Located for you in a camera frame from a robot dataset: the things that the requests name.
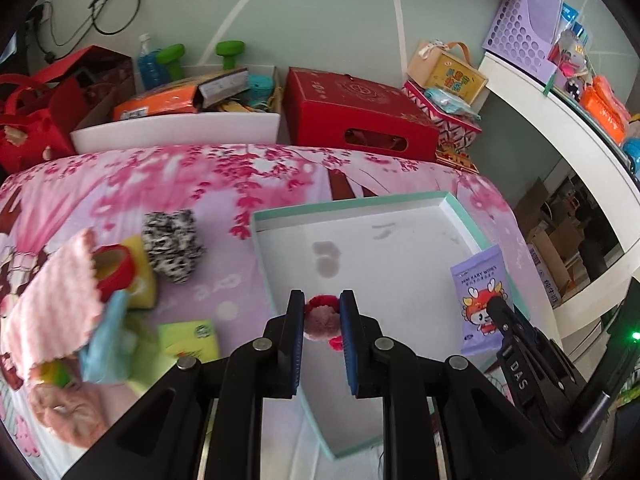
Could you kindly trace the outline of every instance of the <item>red gift box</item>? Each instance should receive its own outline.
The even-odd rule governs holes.
[[[424,96],[422,89],[413,81],[404,83],[402,93],[433,121],[440,131],[440,144],[444,146],[453,146],[457,150],[464,150],[471,145],[476,135],[482,132],[480,126],[472,121],[465,121],[463,118],[449,115],[440,110]]]
[[[397,88],[290,68],[284,108],[291,142],[297,146],[435,160],[438,129]]]

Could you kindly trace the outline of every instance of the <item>red bag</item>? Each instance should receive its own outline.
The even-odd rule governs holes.
[[[0,84],[18,85],[0,114],[0,164],[7,173],[76,154],[69,133],[89,105],[75,77],[49,88],[25,75],[2,74]]]

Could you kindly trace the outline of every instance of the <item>green wall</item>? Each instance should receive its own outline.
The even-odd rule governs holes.
[[[90,0],[52,1],[56,39],[61,42],[85,19]],[[187,65],[216,64],[215,54],[202,58],[207,45],[219,36],[244,40],[246,63],[331,70],[395,86],[403,78],[401,45],[410,60],[420,39],[463,41],[479,64],[480,45],[500,0],[399,1],[400,22],[394,0],[143,0],[138,17],[125,32],[111,37],[92,32],[82,44],[98,43],[136,56],[139,35],[149,32],[158,46],[184,43]],[[582,10],[596,70],[626,100],[638,72],[638,56],[600,0],[566,1]],[[119,28],[134,4],[135,0],[114,0],[100,24],[107,30]],[[239,12],[230,19],[234,8]],[[228,27],[221,33],[225,23]],[[68,48],[53,45],[46,24],[42,43],[58,54]],[[32,65],[41,66],[38,50],[30,51]],[[482,114],[484,133],[472,147],[472,156],[505,197],[517,201],[530,183],[546,176],[559,155],[499,99],[490,99]],[[497,152],[508,163],[497,164]]]

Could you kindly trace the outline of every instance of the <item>cartoon dragon print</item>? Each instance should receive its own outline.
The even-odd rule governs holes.
[[[462,309],[462,317],[478,327],[482,335],[489,335],[497,330],[497,326],[486,311],[486,304],[491,298],[501,297],[507,299],[507,294],[502,289],[502,282],[495,283],[491,278],[486,288],[477,290],[469,287],[470,298],[463,298],[465,307]]]

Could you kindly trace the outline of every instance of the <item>pink pom-pom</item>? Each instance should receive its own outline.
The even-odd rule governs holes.
[[[305,336],[311,341],[328,341],[340,335],[340,314],[329,305],[320,305],[305,314]]]

